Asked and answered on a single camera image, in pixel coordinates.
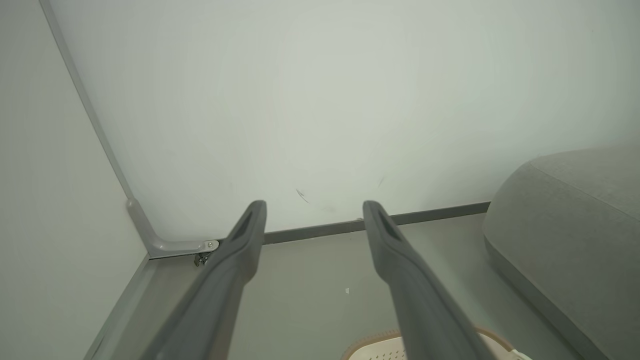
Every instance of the white basket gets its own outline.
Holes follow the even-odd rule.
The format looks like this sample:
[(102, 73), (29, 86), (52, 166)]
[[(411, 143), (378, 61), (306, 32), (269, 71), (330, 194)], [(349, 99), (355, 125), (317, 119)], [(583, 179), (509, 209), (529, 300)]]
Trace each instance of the white basket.
[[(482, 328), (476, 328), (476, 331), (497, 360), (531, 360), (495, 333)], [(407, 360), (407, 358), (400, 332), (392, 330), (356, 342), (345, 351), (342, 360)]]

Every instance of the sofa cushion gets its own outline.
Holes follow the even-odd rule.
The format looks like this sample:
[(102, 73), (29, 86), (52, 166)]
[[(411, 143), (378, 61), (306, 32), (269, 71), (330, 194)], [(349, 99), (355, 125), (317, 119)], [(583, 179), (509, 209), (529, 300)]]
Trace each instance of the sofa cushion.
[[(586, 359), (637, 357), (637, 149), (572, 151), (522, 165), (492, 200), (484, 234), (592, 342), (591, 347), (572, 342)], [(579, 338), (541, 311), (568, 340)], [(599, 354), (593, 353), (593, 346)]]

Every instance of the white wall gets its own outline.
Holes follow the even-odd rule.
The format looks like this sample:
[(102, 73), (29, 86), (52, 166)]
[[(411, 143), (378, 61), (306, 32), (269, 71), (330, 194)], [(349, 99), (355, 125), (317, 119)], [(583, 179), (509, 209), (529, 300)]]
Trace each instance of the white wall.
[(37, 0), (0, 2), (0, 359), (82, 359), (146, 250)]
[[(158, 232), (220, 238), (487, 201), (640, 130), (640, 3), (53, 0)], [(304, 194), (301, 199), (298, 192)]]

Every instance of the gray trim strip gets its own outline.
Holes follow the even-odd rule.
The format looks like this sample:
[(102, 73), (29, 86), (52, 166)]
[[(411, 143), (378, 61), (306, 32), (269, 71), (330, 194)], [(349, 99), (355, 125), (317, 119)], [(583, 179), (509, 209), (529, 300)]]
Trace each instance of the gray trim strip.
[(141, 282), (145, 281), (143, 274), (145, 273), (145, 268), (147, 267), (148, 263), (149, 255), (147, 254), (142, 259), (140, 265), (138, 265), (136, 272), (133, 273), (131, 280), (129, 280), (129, 283), (124, 288), (124, 291), (120, 295), (120, 298), (118, 298), (118, 301), (113, 306), (113, 309), (111, 309), (109, 316), (102, 324), (102, 328), (100, 328), (98, 335), (96, 335), (93, 343), (91, 344), (91, 346), (89, 346), (89, 349), (84, 355), (84, 360), (95, 359), (96, 353), (100, 350), (105, 340), (109, 341), (109, 335), (111, 335), (113, 328), (118, 325), (117, 323), (121, 321), (129, 321), (128, 318), (123, 317), (127, 311), (132, 310), (129, 309), (131, 307), (132, 298), (136, 295), (136, 292), (140, 291)]
[(56, 18), (55, 13), (53, 12), (53, 8), (51, 7), (51, 2), (49, 0), (40, 0), (40, 6), (42, 6), (42, 11), (44, 12), (44, 16), (47, 18), (47, 22), (49, 23), (49, 27), (51, 28), (51, 33), (53, 34), (53, 39), (55, 39), (56, 44), (58, 45), (58, 49), (60, 50), (60, 54), (62, 55), (62, 60), (64, 60), (65, 65), (67, 66), (67, 70), (69, 71), (69, 75), (71, 75), (71, 81), (73, 81), (74, 86), (76, 87), (76, 91), (78, 92), (78, 96), (80, 96), (80, 101), (84, 106), (84, 110), (86, 111), (87, 116), (89, 116), (89, 120), (91, 121), (91, 125), (93, 125), (93, 130), (95, 130), (95, 134), (98, 136), (98, 140), (100, 140), (100, 144), (104, 149), (104, 153), (109, 159), (111, 163), (111, 167), (113, 168), (113, 172), (116, 174), (118, 181), (120, 182), (120, 186), (122, 186), (122, 190), (124, 190), (125, 195), (128, 199), (133, 198), (133, 193), (131, 191), (131, 187), (129, 183), (124, 177), (122, 173), (122, 169), (120, 168), (120, 164), (116, 160), (116, 156), (113, 154), (113, 149), (111, 148), (109, 142), (107, 141), (107, 136), (104, 134), (104, 130), (100, 125), (100, 120), (98, 119), (98, 115), (93, 109), (93, 104), (91, 100), (89, 100), (89, 95), (86, 93), (84, 89), (84, 84), (80, 79), (80, 75), (78, 74), (78, 70), (76, 69), (76, 64), (74, 60), (71, 58), (71, 52), (67, 47), (67, 42), (65, 38), (62, 36), (62, 30), (60, 29), (60, 25), (58, 24), (58, 20)]
[[(455, 206), (453, 208), (444, 208), (436, 210), (418, 211), (415, 213), (392, 215), (396, 225), (412, 224), (414, 222), (424, 222), (432, 220), (440, 220), (444, 218), (463, 217), (465, 215), (473, 215), (486, 213), (489, 208), (489, 202), (480, 202), (478, 204)], [(300, 229), (291, 229), (283, 231), (275, 231), (264, 235), (264, 244), (285, 243), (288, 241), (304, 240), (318, 238), (320, 236), (352, 233), (353, 231), (364, 230), (364, 221), (355, 220), (349, 222), (338, 222), (335, 224), (319, 225), (312, 227), (302, 227)]]

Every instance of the gray sofa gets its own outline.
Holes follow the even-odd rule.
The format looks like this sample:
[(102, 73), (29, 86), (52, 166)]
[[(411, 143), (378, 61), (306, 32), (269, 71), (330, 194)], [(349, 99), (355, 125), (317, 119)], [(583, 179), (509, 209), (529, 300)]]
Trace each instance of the gray sofa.
[(585, 359), (640, 359), (638, 148), (522, 165), (492, 200), (484, 235), (498, 268)]

